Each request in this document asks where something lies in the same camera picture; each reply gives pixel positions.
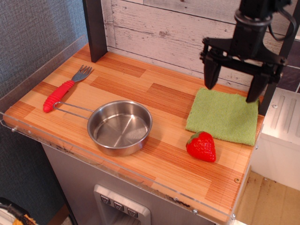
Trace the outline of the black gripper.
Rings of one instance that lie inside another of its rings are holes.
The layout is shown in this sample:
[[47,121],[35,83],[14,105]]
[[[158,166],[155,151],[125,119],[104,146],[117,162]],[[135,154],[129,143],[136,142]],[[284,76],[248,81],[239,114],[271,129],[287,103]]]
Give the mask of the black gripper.
[[218,81],[221,67],[253,76],[246,102],[255,102],[268,83],[278,82],[285,66],[283,57],[265,47],[263,38],[272,16],[264,18],[236,16],[232,38],[203,39],[200,59],[204,64],[204,83],[211,90]]

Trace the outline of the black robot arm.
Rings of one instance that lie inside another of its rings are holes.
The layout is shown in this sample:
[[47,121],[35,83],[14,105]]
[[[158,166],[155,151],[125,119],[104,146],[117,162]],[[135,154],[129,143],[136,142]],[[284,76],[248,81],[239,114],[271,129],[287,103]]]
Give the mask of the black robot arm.
[[276,41],[283,41],[296,31],[296,20],[284,10],[290,4],[289,0],[243,0],[234,15],[236,26],[231,39],[206,37],[202,40],[200,59],[209,90],[217,83],[221,67],[252,75],[248,103],[256,101],[267,84],[279,82],[287,59],[267,49],[263,38],[267,30],[274,34],[271,28],[274,13],[280,13],[292,24],[290,33],[275,37]]

